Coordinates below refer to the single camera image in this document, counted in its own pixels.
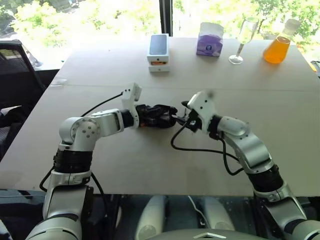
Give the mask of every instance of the black chair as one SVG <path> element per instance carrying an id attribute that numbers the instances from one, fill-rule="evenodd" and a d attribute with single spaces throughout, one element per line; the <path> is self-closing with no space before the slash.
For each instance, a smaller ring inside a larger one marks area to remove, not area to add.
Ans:
<path id="1" fill-rule="evenodd" d="M 0 161 L 45 91 L 19 40 L 0 41 Z"/>

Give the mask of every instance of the wine glass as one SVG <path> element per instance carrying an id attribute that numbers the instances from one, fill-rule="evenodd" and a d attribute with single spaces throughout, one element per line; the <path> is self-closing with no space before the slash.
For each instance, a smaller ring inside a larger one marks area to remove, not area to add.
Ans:
<path id="1" fill-rule="evenodd" d="M 238 48 L 238 52 L 236 53 L 236 55 L 231 55 L 229 57 L 230 63 L 241 64 L 244 61 L 244 59 L 239 55 L 242 49 L 244 48 L 244 45 L 249 43 L 254 37 L 258 27 L 258 23 L 259 23 L 259 19 L 253 16 L 246 17 L 243 20 L 239 36 L 237 37 L 238 41 L 240 42 L 240 46 Z"/>

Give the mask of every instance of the table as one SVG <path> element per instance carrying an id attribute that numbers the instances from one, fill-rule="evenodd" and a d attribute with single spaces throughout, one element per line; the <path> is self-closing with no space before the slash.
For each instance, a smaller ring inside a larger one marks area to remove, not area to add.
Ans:
<path id="1" fill-rule="evenodd" d="M 0 188 L 39 189 L 53 164 L 60 123 L 118 94 L 123 85 L 137 82 L 142 87 L 139 103 L 172 105 L 181 115 L 181 101 L 213 89 L 218 113 L 250 122 L 293 193 L 319 196 L 319 82 L 297 47 L 290 46 L 286 60 L 272 65 L 261 57 L 269 42 L 255 40 L 244 46 L 243 64 L 232 65 L 228 57 L 238 49 L 236 40 L 224 40 L 220 58 L 196 56 L 196 41 L 170 38 L 170 72 L 149 73 L 147 39 L 97 42 L 75 51 L 3 158 Z M 121 109 L 121 100 L 108 102 L 97 111 L 110 108 Z M 125 129 L 100 139 L 92 170 L 103 190 L 114 194 L 252 195 L 247 176 L 243 172 L 229 176 L 221 155 L 171 148 L 170 139 L 179 127 Z M 222 149 L 203 133 L 187 130 L 176 144 Z M 232 160 L 229 165 L 232 170 L 239 167 Z"/>

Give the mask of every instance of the purple tissue box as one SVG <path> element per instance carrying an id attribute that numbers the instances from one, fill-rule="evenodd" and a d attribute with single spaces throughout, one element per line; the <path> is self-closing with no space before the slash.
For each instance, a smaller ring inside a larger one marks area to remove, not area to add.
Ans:
<path id="1" fill-rule="evenodd" d="M 219 57 L 223 46 L 224 27 L 211 22 L 202 22 L 198 43 L 197 55 Z"/>
<path id="2" fill-rule="evenodd" d="M 216 35 L 199 36 L 196 47 L 197 55 L 219 57 L 223 46 L 223 39 Z"/>

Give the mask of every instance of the orange liquid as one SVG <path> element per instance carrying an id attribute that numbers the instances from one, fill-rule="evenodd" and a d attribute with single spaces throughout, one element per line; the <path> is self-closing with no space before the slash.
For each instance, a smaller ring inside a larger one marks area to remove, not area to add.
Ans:
<path id="1" fill-rule="evenodd" d="M 283 36 L 278 36 L 270 46 L 264 50 L 263 58 L 268 63 L 279 64 L 281 63 L 287 55 L 288 48 L 290 45 L 290 40 Z"/>

